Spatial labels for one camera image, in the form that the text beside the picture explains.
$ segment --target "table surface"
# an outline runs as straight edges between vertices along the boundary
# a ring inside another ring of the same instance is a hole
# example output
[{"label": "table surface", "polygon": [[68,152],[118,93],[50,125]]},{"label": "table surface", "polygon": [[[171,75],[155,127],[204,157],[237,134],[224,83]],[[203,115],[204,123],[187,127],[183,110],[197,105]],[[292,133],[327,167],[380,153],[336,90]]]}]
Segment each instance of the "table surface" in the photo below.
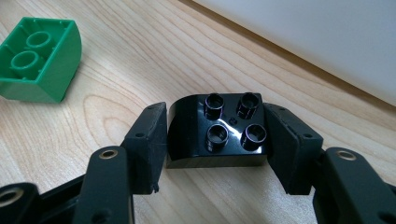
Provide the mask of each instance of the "table surface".
[{"label": "table surface", "polygon": [[[45,192],[84,174],[90,155],[119,145],[148,105],[246,91],[396,185],[394,106],[191,1],[1,1],[0,42],[24,16],[75,20],[82,59],[58,105],[0,99],[0,186],[27,181]],[[314,191],[286,195],[268,163],[163,169],[160,188],[134,196],[138,223],[316,222]]]}]

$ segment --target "plastic toy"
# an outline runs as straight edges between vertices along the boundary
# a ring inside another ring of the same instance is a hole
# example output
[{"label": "plastic toy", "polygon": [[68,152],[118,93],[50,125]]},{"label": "plastic toy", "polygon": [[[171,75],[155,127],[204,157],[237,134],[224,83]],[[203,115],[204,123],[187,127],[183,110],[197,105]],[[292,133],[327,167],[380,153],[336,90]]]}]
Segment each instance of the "plastic toy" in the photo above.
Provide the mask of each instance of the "plastic toy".
[{"label": "plastic toy", "polygon": [[0,95],[60,103],[81,59],[74,21],[22,18],[0,46]]}]

